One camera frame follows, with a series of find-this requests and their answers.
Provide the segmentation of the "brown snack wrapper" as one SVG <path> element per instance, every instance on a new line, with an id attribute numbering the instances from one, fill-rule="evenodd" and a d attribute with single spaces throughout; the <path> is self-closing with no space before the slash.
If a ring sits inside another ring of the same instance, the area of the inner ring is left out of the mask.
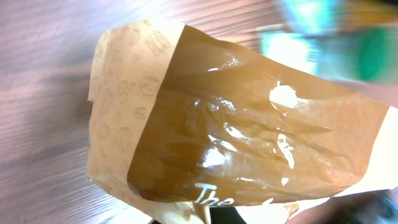
<path id="1" fill-rule="evenodd" d="M 397 109 L 179 22 L 105 32 L 86 174 L 162 223 L 286 219 L 397 186 Z"/>

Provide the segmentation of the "teal snack packet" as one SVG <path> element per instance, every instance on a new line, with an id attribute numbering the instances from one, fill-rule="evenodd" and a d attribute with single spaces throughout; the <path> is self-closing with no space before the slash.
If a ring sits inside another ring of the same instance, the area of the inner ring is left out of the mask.
<path id="1" fill-rule="evenodd" d="M 261 31 L 261 54 L 282 65 L 316 75 L 318 42 L 301 34 L 281 30 Z"/>

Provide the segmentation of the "green lid jar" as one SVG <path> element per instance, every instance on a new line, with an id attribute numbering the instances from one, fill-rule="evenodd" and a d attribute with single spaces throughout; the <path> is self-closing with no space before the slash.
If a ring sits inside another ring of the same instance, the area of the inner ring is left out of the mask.
<path id="1" fill-rule="evenodd" d="M 355 70 L 364 82 L 397 83 L 397 27 L 377 26 L 361 34 Z"/>

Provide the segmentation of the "teal tissue pack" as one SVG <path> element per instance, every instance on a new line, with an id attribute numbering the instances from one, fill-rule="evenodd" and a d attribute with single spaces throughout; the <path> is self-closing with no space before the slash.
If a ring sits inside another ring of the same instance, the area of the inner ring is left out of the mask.
<path id="1" fill-rule="evenodd" d="M 281 11 L 290 28 L 305 35 L 323 35 L 338 25 L 339 0 L 281 0 Z"/>

